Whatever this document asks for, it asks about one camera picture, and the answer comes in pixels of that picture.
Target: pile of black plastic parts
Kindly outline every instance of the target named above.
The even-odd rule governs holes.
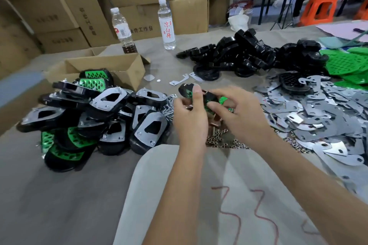
[[[21,132],[41,131],[42,157],[48,168],[64,172],[88,160],[97,149],[118,155],[130,147],[143,155],[160,144],[169,122],[160,112],[168,96],[114,85],[106,69],[85,70],[73,82],[53,83],[60,91],[43,94],[17,125]]]
[[[220,77],[220,71],[233,71],[238,77],[250,77],[258,70],[282,68],[306,71],[308,75],[324,72],[328,56],[320,55],[320,44],[311,40],[299,40],[281,48],[272,48],[255,37],[255,30],[239,30],[234,37],[223,37],[217,45],[191,48],[179,52],[176,57],[196,62],[193,71],[206,81]]]

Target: clear water bottle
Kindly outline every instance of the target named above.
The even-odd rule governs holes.
[[[132,39],[132,33],[129,29],[129,25],[127,23],[127,20],[123,17],[123,15],[120,13],[119,8],[112,8],[111,14],[112,17],[112,23],[113,27],[115,29],[117,38],[122,43],[122,49],[124,53],[132,53],[137,52],[137,48],[135,43]]]
[[[163,46],[170,50],[176,48],[174,23],[171,10],[166,5],[166,0],[159,0],[159,22],[163,39]]]

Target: pink paper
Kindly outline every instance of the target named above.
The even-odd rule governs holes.
[[[333,36],[352,40],[359,36],[359,32],[353,31],[354,28],[359,28],[362,30],[368,30],[368,21],[354,21],[350,23],[336,23],[336,24],[319,24],[316,25],[319,29],[332,34]],[[357,41],[368,42],[368,35],[363,35]]]

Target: bottle cap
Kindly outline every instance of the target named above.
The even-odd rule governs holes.
[[[110,11],[111,13],[119,13],[119,8],[118,7],[111,8]]]
[[[164,5],[164,4],[166,4],[166,0],[159,0],[159,4],[160,4],[160,5]]]

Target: bottle label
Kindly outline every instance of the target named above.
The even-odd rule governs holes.
[[[161,34],[164,43],[171,43],[175,41],[173,18],[159,19]]]
[[[117,38],[119,39],[128,38],[132,35],[127,23],[116,24],[114,25],[114,29],[115,29]]]

